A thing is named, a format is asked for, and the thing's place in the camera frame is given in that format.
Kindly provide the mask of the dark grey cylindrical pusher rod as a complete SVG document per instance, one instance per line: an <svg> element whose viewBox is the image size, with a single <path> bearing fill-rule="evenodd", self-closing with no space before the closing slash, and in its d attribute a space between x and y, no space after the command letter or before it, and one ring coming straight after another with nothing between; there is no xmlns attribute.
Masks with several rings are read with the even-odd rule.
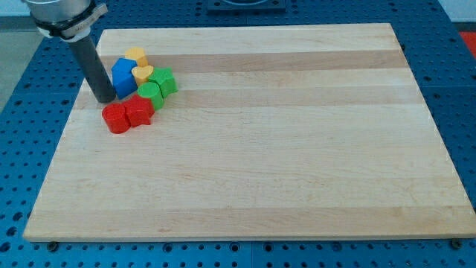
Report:
<svg viewBox="0 0 476 268"><path fill-rule="evenodd" d="M88 35L69 47L75 60L83 71L90 89L99 103L110 103L116 98L116 92L96 51L92 38Z"/></svg>

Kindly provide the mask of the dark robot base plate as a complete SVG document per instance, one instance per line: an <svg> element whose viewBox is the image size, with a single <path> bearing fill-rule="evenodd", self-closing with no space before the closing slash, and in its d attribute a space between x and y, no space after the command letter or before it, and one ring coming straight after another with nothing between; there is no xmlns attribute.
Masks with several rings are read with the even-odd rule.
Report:
<svg viewBox="0 0 476 268"><path fill-rule="evenodd" d="M286 0L206 0L209 13L225 11L282 11Z"/></svg>

